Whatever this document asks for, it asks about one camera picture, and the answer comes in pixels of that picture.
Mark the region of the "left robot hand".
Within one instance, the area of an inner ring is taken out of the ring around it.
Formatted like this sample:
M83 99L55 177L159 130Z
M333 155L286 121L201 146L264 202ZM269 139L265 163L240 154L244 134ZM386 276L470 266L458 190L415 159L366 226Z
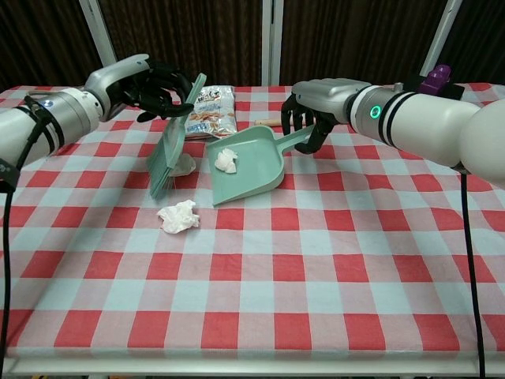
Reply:
M193 111L189 103L192 89L183 71L148 54L135 54L98 69L84 84L84 90L102 106L102 122L110 121L127 106L143 111L138 122L185 116Z

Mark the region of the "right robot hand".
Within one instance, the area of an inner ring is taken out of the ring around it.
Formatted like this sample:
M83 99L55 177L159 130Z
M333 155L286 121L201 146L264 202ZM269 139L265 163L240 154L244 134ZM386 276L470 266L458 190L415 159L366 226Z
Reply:
M283 134L312 127L309 139L295 144L294 149L306 155L319 151L335 126L350 122L350 108L355 97L370 85L346 78L297 82L281 107Z

